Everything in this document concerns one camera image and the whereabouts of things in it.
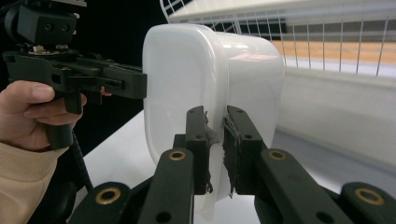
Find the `screw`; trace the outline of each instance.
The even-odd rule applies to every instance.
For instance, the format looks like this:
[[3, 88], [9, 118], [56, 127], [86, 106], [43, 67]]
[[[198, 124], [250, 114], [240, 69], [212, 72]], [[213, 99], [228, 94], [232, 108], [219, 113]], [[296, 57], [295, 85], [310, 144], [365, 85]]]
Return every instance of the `screw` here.
[[47, 23], [47, 24], [44, 26], [44, 29], [45, 29], [46, 31], [52, 31], [53, 25], [52, 25], [51, 23]]
[[64, 31], [64, 32], [69, 31], [69, 29], [70, 29], [69, 25], [63, 25], [62, 26], [62, 31]]

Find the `wire rack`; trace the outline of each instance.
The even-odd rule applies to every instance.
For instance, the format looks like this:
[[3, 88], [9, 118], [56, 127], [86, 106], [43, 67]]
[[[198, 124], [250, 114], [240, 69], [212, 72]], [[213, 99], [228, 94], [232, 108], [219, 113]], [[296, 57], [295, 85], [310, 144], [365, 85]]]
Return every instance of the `wire rack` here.
[[270, 40], [286, 66], [396, 77], [395, 1], [160, 3], [169, 23], [202, 24], [217, 32]]

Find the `finger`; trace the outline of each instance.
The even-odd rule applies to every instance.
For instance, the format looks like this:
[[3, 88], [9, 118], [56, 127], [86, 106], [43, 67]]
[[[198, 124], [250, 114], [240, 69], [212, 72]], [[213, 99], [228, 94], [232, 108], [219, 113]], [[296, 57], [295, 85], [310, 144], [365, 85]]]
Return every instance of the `finger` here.
[[111, 93], [106, 92], [105, 87], [102, 87], [102, 88], [100, 89], [100, 93], [101, 93], [103, 96], [111, 96]]
[[[85, 104], [87, 104], [87, 97], [81, 94], [81, 106]], [[41, 119], [45, 117], [59, 116], [67, 113], [69, 112], [66, 111], [66, 108], [64, 106], [64, 99], [58, 99], [56, 101], [52, 101], [43, 105], [30, 106], [23, 115], [28, 119]]]
[[82, 114], [77, 115], [77, 114], [68, 113], [68, 114], [63, 114], [63, 115], [59, 115], [59, 116], [37, 119], [37, 121], [40, 123], [58, 126], [58, 125], [64, 125], [64, 124], [74, 124], [79, 119], [81, 119], [81, 117], [82, 117]]
[[54, 96], [54, 89], [46, 84], [15, 81], [0, 92], [0, 108], [3, 113], [19, 113], [30, 104], [46, 103]]

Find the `wooden panel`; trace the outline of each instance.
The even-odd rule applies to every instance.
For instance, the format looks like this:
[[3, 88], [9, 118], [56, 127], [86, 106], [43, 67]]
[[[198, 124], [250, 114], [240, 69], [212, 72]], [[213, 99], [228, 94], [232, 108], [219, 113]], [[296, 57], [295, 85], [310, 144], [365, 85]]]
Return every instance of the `wooden panel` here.
[[[359, 55], [359, 43], [357, 42], [318, 42], [312, 41], [282, 41], [276, 40], [272, 42], [276, 48], [279, 50], [280, 54], [285, 54], [286, 56], [295, 57], [297, 52], [297, 57], [311, 59], [323, 59], [323, 52], [325, 54], [325, 60], [340, 60], [340, 49], [342, 50], [342, 60], [343, 61], [354, 61], [358, 60]], [[367, 63], [378, 63], [379, 54], [381, 51], [382, 43], [361, 43], [361, 52], [359, 61]], [[385, 43], [381, 63], [396, 63], [396, 43]]]

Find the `brass screw insert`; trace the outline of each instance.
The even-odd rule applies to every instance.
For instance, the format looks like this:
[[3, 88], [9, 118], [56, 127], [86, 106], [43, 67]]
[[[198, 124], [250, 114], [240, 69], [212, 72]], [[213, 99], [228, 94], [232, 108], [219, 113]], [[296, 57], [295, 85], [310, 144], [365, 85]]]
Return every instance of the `brass screw insert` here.
[[359, 199], [366, 203], [370, 203], [373, 205], [382, 205], [385, 203], [384, 198], [377, 192], [371, 189], [355, 189], [355, 194]]
[[102, 189], [97, 195], [96, 195], [96, 202], [99, 204], [110, 204], [114, 203], [119, 197], [121, 196], [121, 191], [117, 188], [107, 188], [107, 189]]
[[269, 152], [269, 155], [272, 159], [276, 161], [283, 161], [286, 159], [285, 153], [278, 151], [278, 150], [272, 150]]
[[169, 154], [169, 159], [172, 161], [181, 161], [184, 160], [184, 158], [186, 158], [186, 153], [183, 151], [173, 151]]

